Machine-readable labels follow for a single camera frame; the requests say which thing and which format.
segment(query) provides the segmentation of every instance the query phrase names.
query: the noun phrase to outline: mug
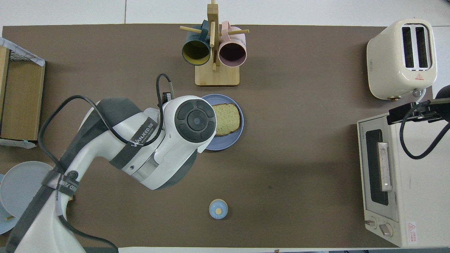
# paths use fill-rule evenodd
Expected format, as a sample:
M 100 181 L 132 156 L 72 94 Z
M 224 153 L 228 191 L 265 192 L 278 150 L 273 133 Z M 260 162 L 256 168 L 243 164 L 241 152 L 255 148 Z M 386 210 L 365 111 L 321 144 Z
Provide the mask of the mug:
M 211 56 L 208 21 L 203 20 L 201 26 L 197 25 L 193 28 L 202 30 L 202 33 L 188 32 L 181 54 L 188 63 L 200 66 L 207 63 Z
M 219 60 L 228 67 L 241 66 L 247 59 L 247 46 L 245 45 L 245 34 L 229 35 L 231 31 L 241 30 L 230 26 L 228 21 L 222 23 L 222 37 L 220 38 Z

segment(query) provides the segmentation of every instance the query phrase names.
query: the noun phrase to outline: wooden mug holder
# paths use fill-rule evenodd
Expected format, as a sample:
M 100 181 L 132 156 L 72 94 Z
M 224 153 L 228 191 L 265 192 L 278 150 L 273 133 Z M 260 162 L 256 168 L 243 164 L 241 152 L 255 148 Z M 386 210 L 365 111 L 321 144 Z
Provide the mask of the wooden mug holder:
M 211 57 L 203 65 L 195 66 L 195 84 L 198 86 L 236 86 L 239 84 L 239 67 L 228 67 L 221 65 L 219 60 L 219 5 L 215 0 L 207 7 L 208 24 L 210 36 Z M 180 30 L 201 33 L 202 30 L 180 26 Z M 233 34 L 249 33 L 249 30 L 229 32 Z

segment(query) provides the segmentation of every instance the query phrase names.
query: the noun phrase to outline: warning triangle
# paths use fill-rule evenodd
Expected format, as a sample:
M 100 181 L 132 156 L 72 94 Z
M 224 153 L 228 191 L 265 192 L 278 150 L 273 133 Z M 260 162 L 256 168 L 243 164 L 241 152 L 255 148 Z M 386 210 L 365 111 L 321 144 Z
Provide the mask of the warning triangle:
M 408 230 L 412 231 L 414 228 L 416 228 L 416 226 L 408 222 Z

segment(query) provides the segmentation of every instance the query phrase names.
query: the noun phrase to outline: table surface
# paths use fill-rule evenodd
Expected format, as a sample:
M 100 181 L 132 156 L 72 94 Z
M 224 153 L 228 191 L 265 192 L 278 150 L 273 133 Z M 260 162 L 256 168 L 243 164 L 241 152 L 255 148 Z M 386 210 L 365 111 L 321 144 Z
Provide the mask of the table surface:
M 236 87 L 195 85 L 179 25 L 4 28 L 3 37 L 46 60 L 41 122 L 75 94 L 155 108 L 162 72 L 177 96 L 220 93 L 243 111 L 241 138 L 199 154 L 184 179 L 164 190 L 148 190 L 96 158 L 68 205 L 71 224 L 118 247 L 394 247 L 364 226 L 356 132 L 356 121 L 413 101 L 379 100 L 369 91 L 365 47 L 383 28 L 240 28 L 250 33 Z M 88 109 L 71 102 L 48 127 L 44 140 L 57 156 Z M 0 146 L 0 160 L 3 174 L 29 160 L 52 164 L 38 148 Z M 208 214 L 217 198 L 229 205 L 223 220 Z M 3 245 L 7 236 L 0 236 Z

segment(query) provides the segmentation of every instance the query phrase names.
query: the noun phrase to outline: pink mug handle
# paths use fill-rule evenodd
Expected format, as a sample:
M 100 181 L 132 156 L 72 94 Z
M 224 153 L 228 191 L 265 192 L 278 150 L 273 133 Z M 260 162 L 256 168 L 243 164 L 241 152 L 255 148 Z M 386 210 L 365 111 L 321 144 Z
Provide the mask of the pink mug handle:
M 228 21 L 222 22 L 222 38 L 224 42 L 230 41 L 230 36 L 228 35 L 228 29 L 231 29 L 231 25 Z

